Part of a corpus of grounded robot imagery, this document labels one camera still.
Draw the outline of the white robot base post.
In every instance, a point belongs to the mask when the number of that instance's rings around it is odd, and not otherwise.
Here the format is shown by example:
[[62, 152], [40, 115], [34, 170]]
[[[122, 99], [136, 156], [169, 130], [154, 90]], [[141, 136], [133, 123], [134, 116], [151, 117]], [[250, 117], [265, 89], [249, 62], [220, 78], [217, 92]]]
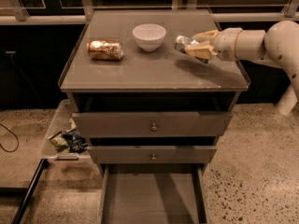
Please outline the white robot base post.
[[292, 85], [290, 85], [276, 104], [276, 110], [279, 114], [287, 116], [292, 112], [297, 103], [298, 100], [295, 91]]

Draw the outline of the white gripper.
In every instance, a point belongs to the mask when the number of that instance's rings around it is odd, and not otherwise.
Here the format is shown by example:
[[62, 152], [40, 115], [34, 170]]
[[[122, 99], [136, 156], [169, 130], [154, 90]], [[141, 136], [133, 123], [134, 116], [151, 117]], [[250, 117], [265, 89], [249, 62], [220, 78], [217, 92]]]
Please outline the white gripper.
[[196, 45], [189, 45], [185, 52], [192, 57], [211, 60], [214, 56], [222, 61], [236, 61], [235, 47], [238, 36], [242, 32], [241, 28], [228, 28], [223, 31], [211, 30], [192, 36]]

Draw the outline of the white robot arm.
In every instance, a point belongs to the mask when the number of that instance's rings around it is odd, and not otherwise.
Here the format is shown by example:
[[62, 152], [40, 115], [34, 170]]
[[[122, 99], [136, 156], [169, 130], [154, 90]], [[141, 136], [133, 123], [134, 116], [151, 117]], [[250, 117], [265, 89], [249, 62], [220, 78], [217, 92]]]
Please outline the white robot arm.
[[299, 24], [280, 21], [265, 30], [227, 28], [194, 35], [185, 52], [194, 58], [223, 61], [246, 60], [281, 68], [299, 99]]

